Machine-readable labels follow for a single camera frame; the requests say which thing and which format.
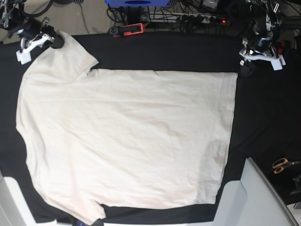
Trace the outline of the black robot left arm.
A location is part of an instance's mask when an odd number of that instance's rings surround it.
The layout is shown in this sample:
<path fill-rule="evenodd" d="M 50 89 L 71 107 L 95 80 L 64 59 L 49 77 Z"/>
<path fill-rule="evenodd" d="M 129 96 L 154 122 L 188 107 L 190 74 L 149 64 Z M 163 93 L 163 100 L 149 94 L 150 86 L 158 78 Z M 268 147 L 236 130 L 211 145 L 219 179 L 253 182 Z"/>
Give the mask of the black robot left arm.
<path fill-rule="evenodd" d="M 285 16 L 280 11 L 280 4 L 275 0 L 248 0 L 254 17 L 250 21 L 249 34 L 242 39 L 240 50 L 240 74 L 250 76 L 259 62 L 269 62 L 274 71 L 282 70 L 286 65 L 285 42 L 279 42 L 282 30 L 299 30 L 300 16 Z"/>

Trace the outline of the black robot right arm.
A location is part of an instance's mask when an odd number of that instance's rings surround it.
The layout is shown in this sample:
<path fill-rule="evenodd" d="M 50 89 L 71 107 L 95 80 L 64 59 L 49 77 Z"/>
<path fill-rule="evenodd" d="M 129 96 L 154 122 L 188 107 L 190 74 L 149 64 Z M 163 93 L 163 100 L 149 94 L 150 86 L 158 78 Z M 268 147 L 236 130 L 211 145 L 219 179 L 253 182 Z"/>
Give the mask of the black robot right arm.
<path fill-rule="evenodd" d="M 42 21 L 37 20 L 37 17 L 50 9 L 53 1 L 49 1 L 47 6 L 36 14 L 26 13 L 24 3 L 24 0 L 2 0 L 0 2 L 0 27 L 8 32 L 9 38 L 14 34 L 21 38 L 20 51 L 29 52 L 37 46 L 41 48 L 63 47 L 63 37 L 48 25 L 50 19 L 45 17 Z"/>

